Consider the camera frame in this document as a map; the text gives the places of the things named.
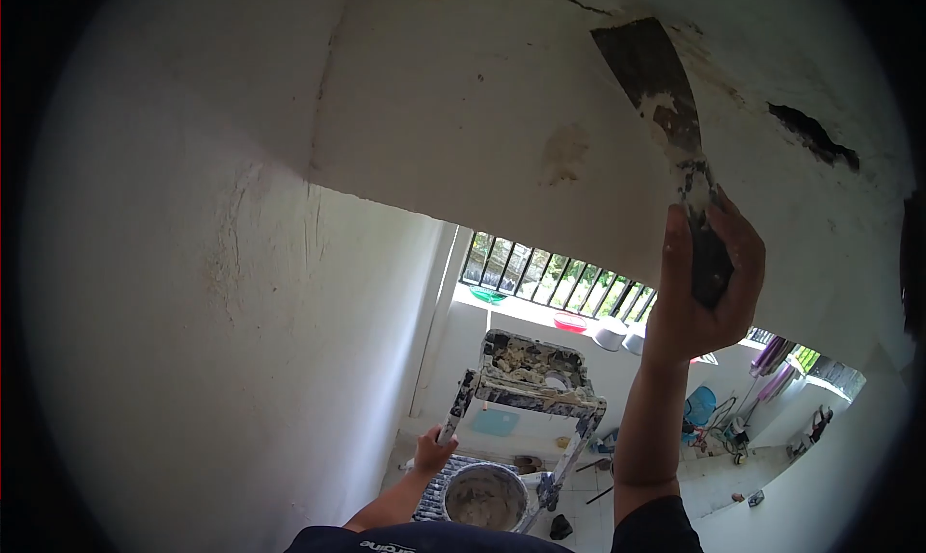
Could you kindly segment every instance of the hand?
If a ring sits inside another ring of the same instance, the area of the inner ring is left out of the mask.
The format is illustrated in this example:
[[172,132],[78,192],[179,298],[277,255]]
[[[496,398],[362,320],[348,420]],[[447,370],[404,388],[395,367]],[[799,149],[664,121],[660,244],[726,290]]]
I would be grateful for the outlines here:
[[688,362],[739,342],[752,325],[765,279],[765,244],[718,187],[723,210],[713,204],[708,221],[734,265],[727,291],[713,310],[692,297],[692,237],[681,205],[668,207],[659,297],[650,313],[643,356]]
[[429,478],[441,471],[450,455],[457,450],[459,441],[454,434],[447,446],[437,445],[437,435],[441,433],[441,425],[435,424],[430,431],[418,437],[418,448],[415,449],[415,466],[412,471],[422,472]]

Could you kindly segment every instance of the window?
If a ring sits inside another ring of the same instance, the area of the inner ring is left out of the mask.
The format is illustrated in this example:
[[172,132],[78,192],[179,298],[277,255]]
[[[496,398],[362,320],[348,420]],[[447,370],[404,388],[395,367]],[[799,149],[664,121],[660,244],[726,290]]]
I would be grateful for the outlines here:
[[794,350],[791,351],[791,355],[798,364],[795,368],[799,370],[801,374],[810,372],[810,369],[813,368],[813,365],[817,362],[817,359],[819,359],[819,352],[813,351],[801,344],[794,347]]
[[460,282],[588,318],[646,322],[653,288],[593,263],[477,232]]
[[773,338],[775,338],[775,335],[771,334],[768,330],[762,330],[755,326],[751,327],[749,332],[747,332],[747,339],[758,342],[759,344],[769,344]]

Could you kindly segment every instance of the hole in ceiling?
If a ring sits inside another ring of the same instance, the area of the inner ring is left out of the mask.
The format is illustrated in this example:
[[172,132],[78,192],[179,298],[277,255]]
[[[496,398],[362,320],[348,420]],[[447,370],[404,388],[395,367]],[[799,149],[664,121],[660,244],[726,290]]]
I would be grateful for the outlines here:
[[830,135],[813,117],[807,117],[800,110],[787,105],[772,105],[769,103],[769,113],[777,117],[788,131],[804,139],[804,145],[817,156],[817,159],[833,165],[837,158],[842,157],[848,163],[849,169],[857,173],[860,167],[858,154],[846,146],[834,143]]

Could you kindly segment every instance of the bucket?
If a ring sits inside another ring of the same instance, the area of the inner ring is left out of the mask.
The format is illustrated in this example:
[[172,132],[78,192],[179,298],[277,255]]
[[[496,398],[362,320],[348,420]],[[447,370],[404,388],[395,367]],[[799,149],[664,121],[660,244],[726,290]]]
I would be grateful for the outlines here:
[[457,471],[441,493],[444,518],[493,531],[514,531],[527,511],[524,482],[493,462],[477,462]]

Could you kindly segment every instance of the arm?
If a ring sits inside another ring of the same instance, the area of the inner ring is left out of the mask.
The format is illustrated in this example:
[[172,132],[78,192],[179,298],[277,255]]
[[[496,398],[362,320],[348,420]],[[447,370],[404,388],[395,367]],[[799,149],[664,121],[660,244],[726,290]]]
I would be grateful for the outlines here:
[[723,190],[720,196],[723,211],[711,206],[708,218],[735,271],[713,310],[691,295],[692,239],[684,209],[668,209],[659,299],[649,317],[640,370],[615,446],[615,524],[653,499],[679,494],[675,473],[690,360],[738,342],[756,311],[765,246]]
[[394,487],[353,515],[343,528],[360,533],[366,529],[410,522],[412,513],[422,500],[424,489],[457,449],[456,435],[447,446],[437,446],[437,435],[440,432],[441,425],[435,424],[430,431],[419,436],[412,470]]

